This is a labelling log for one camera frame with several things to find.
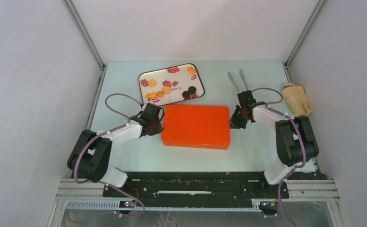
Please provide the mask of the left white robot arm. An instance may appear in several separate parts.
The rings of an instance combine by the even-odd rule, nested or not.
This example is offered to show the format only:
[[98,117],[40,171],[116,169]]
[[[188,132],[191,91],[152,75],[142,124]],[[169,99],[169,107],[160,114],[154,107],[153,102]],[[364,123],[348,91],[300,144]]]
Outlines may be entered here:
[[77,180],[78,183],[111,184],[119,196],[129,196],[132,183],[127,181],[128,175],[110,165],[112,148],[130,140],[160,134],[164,114],[160,106],[146,103],[138,114],[116,128],[99,133],[90,129],[82,131],[68,158],[67,167],[73,171],[75,178],[83,178]]

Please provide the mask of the orange box lid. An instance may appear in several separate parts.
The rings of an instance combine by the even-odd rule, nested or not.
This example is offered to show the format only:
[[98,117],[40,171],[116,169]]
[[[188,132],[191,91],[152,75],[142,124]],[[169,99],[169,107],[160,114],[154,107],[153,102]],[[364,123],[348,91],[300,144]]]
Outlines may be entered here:
[[168,105],[161,139],[165,146],[227,150],[230,110],[227,106]]

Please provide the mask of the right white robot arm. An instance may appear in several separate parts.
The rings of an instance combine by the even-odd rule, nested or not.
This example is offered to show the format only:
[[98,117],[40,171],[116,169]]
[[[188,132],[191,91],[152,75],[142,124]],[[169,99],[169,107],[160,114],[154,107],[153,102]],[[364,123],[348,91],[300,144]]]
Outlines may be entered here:
[[277,191],[296,169],[318,156],[319,148],[309,118],[305,115],[291,117],[272,108],[272,102],[258,102],[246,87],[241,90],[229,72],[228,78],[236,88],[239,104],[230,118],[232,129],[245,129],[249,122],[262,123],[275,132],[277,158],[259,180],[258,193],[265,198]]

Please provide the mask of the strawberry print serving tray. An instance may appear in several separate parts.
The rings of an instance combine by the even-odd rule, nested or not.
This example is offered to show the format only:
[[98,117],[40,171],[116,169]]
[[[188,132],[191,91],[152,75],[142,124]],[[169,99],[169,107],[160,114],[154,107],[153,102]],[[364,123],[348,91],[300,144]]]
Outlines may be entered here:
[[[188,67],[195,68],[196,74],[190,74],[187,71]],[[148,81],[151,79],[155,79],[157,81],[157,85],[155,87],[149,86]],[[138,81],[142,102],[151,102],[158,106],[175,104],[190,99],[200,98],[205,95],[205,87],[200,78],[199,72],[196,66],[192,63],[144,72],[139,75]],[[171,92],[168,94],[164,93],[164,96],[161,98],[146,98],[148,93],[157,93],[158,91],[162,91],[164,86],[170,87]],[[184,91],[188,91],[190,86],[196,87],[196,93],[191,94],[189,99],[184,99],[182,97],[182,93]]]

